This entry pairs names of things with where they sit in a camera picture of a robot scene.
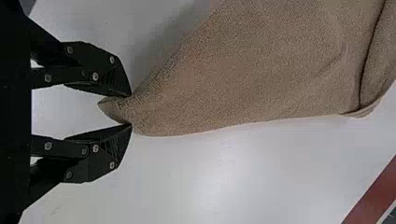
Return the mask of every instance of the screw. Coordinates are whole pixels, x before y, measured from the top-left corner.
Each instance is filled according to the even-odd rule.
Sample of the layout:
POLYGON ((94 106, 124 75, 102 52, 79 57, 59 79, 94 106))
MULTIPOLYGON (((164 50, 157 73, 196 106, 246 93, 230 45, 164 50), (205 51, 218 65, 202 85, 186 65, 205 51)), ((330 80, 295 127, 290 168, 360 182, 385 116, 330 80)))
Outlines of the screw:
POLYGON ((84 147, 84 148, 81 150, 81 153, 82 153, 82 155, 87 155, 88 149, 87 149, 86 147, 84 147))
POLYGON ((50 151, 52 149, 52 143, 51 142, 47 142, 46 144, 44 144, 44 149, 46 151, 50 151))
POLYGON ((93 81, 99 80, 99 74, 93 73, 93 74, 92 74, 92 79, 93 79, 93 81))
POLYGON ((69 54, 72 54, 73 53, 73 47, 67 47, 66 48, 66 50, 67 50, 67 53, 69 53, 69 54))
POLYGON ((99 145, 94 145, 94 146, 92 147, 92 151, 93 151, 94 153, 98 152, 98 151, 99 151, 99 145))
POLYGON ((52 81, 52 75, 46 74, 44 75, 44 80, 48 83, 50 83, 52 81))
POLYGON ((66 175, 64 176, 64 179, 70 179, 71 177, 73 176, 73 172, 71 172, 71 171, 68 171, 67 173, 66 173, 66 175))
POLYGON ((114 169, 116 167, 116 163, 113 161, 110 163, 110 170, 114 169))

